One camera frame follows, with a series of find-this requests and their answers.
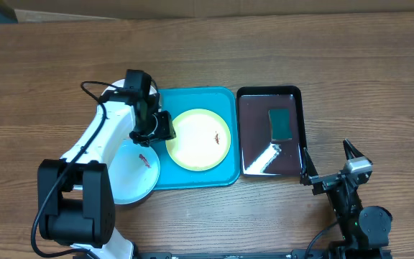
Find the yellow plate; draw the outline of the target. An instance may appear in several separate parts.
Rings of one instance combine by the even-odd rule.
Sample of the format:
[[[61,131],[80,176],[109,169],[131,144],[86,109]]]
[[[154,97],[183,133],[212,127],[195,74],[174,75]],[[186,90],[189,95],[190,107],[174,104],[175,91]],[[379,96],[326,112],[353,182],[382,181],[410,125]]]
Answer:
[[[165,146],[170,158],[189,171],[207,171],[218,166],[231,147],[231,131],[226,121],[207,109],[191,109],[179,114],[172,125],[176,137]]]

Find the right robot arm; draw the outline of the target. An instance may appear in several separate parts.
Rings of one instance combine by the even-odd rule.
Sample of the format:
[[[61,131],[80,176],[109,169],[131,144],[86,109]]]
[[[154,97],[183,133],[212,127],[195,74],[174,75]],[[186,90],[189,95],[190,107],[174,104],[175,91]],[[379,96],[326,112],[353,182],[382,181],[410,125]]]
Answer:
[[[309,243],[303,258],[391,258],[387,250],[392,229],[392,214],[382,206],[362,205],[358,188],[368,182],[373,162],[343,140],[346,162],[337,173],[320,176],[306,148],[303,149],[303,171],[300,183],[312,186],[313,195],[325,194],[335,214],[335,221],[321,230]],[[325,250],[315,250],[316,241],[335,226],[342,240],[332,241]]]

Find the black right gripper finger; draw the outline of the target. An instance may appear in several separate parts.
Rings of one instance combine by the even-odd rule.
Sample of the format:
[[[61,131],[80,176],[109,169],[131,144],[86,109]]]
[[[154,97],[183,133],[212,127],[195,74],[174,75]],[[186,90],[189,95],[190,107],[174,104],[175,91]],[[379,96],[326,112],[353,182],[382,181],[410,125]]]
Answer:
[[[316,167],[311,160],[311,156],[309,155],[308,149],[305,147],[303,148],[303,172],[302,178],[313,178],[317,177],[318,173]]]
[[[343,140],[343,146],[347,160],[364,157],[364,154],[357,150],[348,139]]]

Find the white plate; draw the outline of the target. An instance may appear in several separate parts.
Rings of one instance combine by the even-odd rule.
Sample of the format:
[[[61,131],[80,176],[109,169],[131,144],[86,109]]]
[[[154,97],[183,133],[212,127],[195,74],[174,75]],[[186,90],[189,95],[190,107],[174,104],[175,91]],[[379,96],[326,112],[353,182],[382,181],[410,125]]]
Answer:
[[[125,79],[113,83],[105,83],[105,90],[100,97],[102,99],[154,99],[160,96],[156,85],[149,81],[149,86],[132,86]]]

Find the green yellow sponge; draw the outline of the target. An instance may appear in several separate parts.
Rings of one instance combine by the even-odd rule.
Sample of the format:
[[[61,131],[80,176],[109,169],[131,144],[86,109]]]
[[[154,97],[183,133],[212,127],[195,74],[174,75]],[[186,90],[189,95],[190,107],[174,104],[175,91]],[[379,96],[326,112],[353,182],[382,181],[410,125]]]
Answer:
[[[270,130],[273,142],[282,142],[293,138],[290,127],[290,112],[287,109],[270,109]]]

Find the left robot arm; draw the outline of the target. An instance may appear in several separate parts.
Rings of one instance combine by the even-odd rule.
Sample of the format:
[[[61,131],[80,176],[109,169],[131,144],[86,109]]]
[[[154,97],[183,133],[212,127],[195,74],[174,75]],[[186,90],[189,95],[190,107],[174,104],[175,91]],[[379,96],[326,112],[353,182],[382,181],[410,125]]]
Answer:
[[[136,245],[115,227],[109,167],[125,139],[141,147],[171,140],[176,133],[150,74],[126,71],[122,86],[105,83],[96,115],[80,139],[58,159],[37,169],[38,209],[30,244],[42,258],[139,258]]]

